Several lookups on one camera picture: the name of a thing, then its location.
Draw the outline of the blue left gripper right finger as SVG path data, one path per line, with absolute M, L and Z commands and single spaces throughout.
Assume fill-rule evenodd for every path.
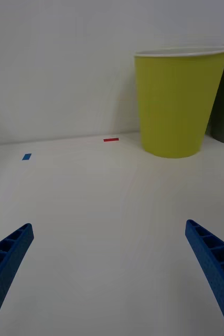
M 191 219 L 186 222 L 185 236 L 224 317 L 224 241 Z

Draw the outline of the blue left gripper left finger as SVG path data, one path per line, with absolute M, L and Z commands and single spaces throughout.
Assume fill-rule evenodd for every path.
M 0 241 L 0 309 L 33 240 L 33 227 L 27 223 Z

